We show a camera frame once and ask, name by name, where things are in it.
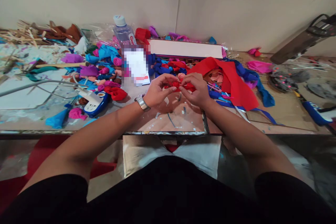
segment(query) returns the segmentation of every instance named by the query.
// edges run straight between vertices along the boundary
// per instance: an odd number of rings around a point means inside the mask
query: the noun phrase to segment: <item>floor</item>
[[[0,181],[22,176],[27,172],[29,154],[37,141],[0,141]],[[314,188],[313,176],[309,170],[308,161],[279,139],[273,139],[273,141],[302,174],[305,182]],[[122,181],[124,177],[122,140],[117,140],[98,156],[98,160],[101,162],[114,162],[116,159],[118,159],[116,170],[90,180],[87,195],[88,201]],[[248,197],[255,198],[253,181],[249,176],[247,164],[243,156],[231,156],[223,144],[221,145],[218,161],[218,180]]]

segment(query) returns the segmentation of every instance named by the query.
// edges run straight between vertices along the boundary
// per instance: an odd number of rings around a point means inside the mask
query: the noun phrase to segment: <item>red crepe paper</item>
[[[168,66],[171,66],[174,71],[179,71],[180,68],[185,68],[187,71],[190,69],[186,64],[180,61],[169,61]]]
[[[234,62],[224,62],[208,57],[188,70],[187,74],[197,72],[204,76],[217,66],[222,69],[223,73],[222,91],[231,94],[233,105],[242,106],[247,111],[259,106],[253,91],[238,76]]]
[[[147,29],[137,28],[135,30],[135,38],[149,44],[148,40],[151,37],[151,32]]]
[[[104,91],[111,95],[112,100],[119,101],[126,98],[127,93],[119,87],[107,86]]]
[[[170,88],[171,86],[175,86],[177,87],[177,89],[174,91],[175,92],[180,92],[181,90],[179,89],[180,87],[180,82],[168,82],[169,85],[165,86],[164,88],[167,89],[167,88]],[[194,85],[192,85],[191,83],[187,83],[186,85],[183,86],[185,89],[187,90],[190,90],[191,92],[194,92],[196,90],[196,88],[194,87]]]

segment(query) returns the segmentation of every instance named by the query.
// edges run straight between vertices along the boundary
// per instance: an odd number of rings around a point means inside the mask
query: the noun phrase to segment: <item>plastic bottle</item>
[[[119,40],[120,45],[137,44],[133,29],[131,26],[126,24],[124,16],[115,15],[113,17],[113,20],[116,25],[115,27],[113,27],[113,32]]]

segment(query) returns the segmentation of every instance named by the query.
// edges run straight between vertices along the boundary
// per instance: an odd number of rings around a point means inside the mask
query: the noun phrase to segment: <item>red chair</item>
[[[35,145],[28,160],[27,174],[22,177],[0,181],[0,214],[16,198],[28,180],[33,176],[43,161],[69,136],[43,136]],[[115,170],[117,163],[99,162],[95,158],[91,169],[90,179]]]

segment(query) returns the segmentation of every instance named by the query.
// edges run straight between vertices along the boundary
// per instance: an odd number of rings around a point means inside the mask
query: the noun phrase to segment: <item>person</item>
[[[169,74],[154,79],[143,97],[145,103],[154,107],[163,102],[176,90],[176,87],[163,90],[166,83],[173,81],[179,80]],[[196,91],[189,93],[182,87],[187,83],[194,85]],[[217,171],[211,167],[217,164],[213,162],[197,163],[197,159],[180,158],[175,152],[168,155],[168,151],[162,152],[158,141],[156,146],[143,143],[133,148],[136,144],[132,147],[128,139],[124,151],[138,150],[138,154],[132,152],[135,165],[126,169],[124,180],[87,203],[95,157],[145,113],[138,102],[133,102],[92,122],[63,142],[2,214],[0,223],[214,223],[226,220],[238,223],[247,219],[283,223],[335,218],[332,210],[301,180],[293,165],[265,134],[209,97],[207,83],[200,74],[186,75],[180,89],[243,154],[254,178],[258,201],[216,180]],[[203,143],[204,156],[211,146],[216,143]],[[192,156],[192,148],[185,150],[186,156]]]

